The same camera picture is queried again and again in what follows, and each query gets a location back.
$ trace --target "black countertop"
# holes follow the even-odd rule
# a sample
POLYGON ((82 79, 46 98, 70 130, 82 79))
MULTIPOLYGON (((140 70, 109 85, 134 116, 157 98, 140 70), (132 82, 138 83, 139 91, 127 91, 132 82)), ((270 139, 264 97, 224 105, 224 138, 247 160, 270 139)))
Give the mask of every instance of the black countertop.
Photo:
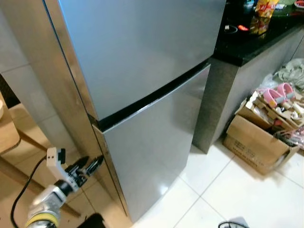
POLYGON ((243 25, 245 24, 249 27, 250 23, 248 24, 248 18, 250 22, 254 13, 252 12, 250 15, 241 16, 237 16, 238 14, 235 13, 234 18, 232 18, 230 16, 232 15, 231 11, 227 12, 225 9, 213 57, 239 67, 243 66, 288 34, 300 30, 303 27, 303 13, 294 13, 294 10, 294 7, 290 6, 285 9, 285 13, 274 13, 267 32, 258 36, 250 35, 249 31, 238 31, 235 34, 226 34, 224 32, 226 24, 238 26, 242 21, 243 25))

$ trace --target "yellow ring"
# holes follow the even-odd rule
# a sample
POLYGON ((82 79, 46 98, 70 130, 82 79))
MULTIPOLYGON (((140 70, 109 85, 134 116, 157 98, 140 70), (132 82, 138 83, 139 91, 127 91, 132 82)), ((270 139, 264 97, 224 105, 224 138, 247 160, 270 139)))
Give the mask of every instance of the yellow ring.
POLYGON ((28 227, 33 222, 41 221, 41 220, 50 221, 50 222, 54 223, 56 227, 58 227, 58 225, 59 225, 58 219, 54 215, 52 215, 50 213, 41 213, 41 214, 34 215, 29 221, 27 221, 25 227, 28 227))

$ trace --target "silver refrigerator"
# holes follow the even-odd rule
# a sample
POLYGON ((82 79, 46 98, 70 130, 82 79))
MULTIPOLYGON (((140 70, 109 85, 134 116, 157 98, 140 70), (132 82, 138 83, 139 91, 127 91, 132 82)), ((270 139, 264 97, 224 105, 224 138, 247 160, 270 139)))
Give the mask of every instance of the silver refrigerator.
POLYGON ((186 165, 224 5, 225 0, 0 1, 76 144, 87 150, 98 142, 132 221, 186 165), (80 104, 70 105, 73 96, 80 104), (86 133, 87 125, 94 134, 86 133))

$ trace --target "freezer door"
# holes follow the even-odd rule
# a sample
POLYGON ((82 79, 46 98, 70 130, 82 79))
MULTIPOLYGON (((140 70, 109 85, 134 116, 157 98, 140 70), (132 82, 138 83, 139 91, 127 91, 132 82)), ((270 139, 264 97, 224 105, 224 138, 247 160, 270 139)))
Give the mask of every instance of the freezer door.
POLYGON ((210 57, 226 2, 58 1, 98 120, 210 57))
POLYGON ((209 66, 104 132, 132 221, 185 167, 208 72, 209 66))

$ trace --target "black cable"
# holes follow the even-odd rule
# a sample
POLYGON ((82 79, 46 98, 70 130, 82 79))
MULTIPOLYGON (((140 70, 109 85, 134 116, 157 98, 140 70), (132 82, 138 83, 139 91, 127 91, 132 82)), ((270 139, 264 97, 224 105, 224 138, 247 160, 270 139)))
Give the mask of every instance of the black cable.
POLYGON ((16 204, 18 203, 18 200, 21 198, 22 194, 24 193, 25 189, 28 187, 31 179, 33 178, 34 176, 34 173, 36 171, 36 169, 38 168, 38 166, 43 162, 43 160, 45 160, 47 157, 44 156, 42 159, 40 159, 40 161, 38 161, 38 163, 36 164, 36 166, 34 167, 32 173, 30 174, 30 176, 28 177, 28 181, 25 183, 23 189, 21 190, 21 192, 19 193, 19 195, 17 196, 17 198, 15 199, 14 203, 13 203, 13 206, 11 208, 11 211, 10 211, 10 221, 12 222, 13 226, 15 228, 18 228, 16 222, 15 222, 15 219, 14 219, 14 211, 15 211, 15 208, 16 208, 16 204))
POLYGON ((230 225, 237 225, 238 226, 237 228, 249 228, 249 227, 244 226, 243 224, 240 224, 240 223, 234 222, 234 221, 221 222, 218 225, 218 228, 225 228, 225 227, 222 227, 222 225, 229 225, 229 227, 231 227, 230 225))

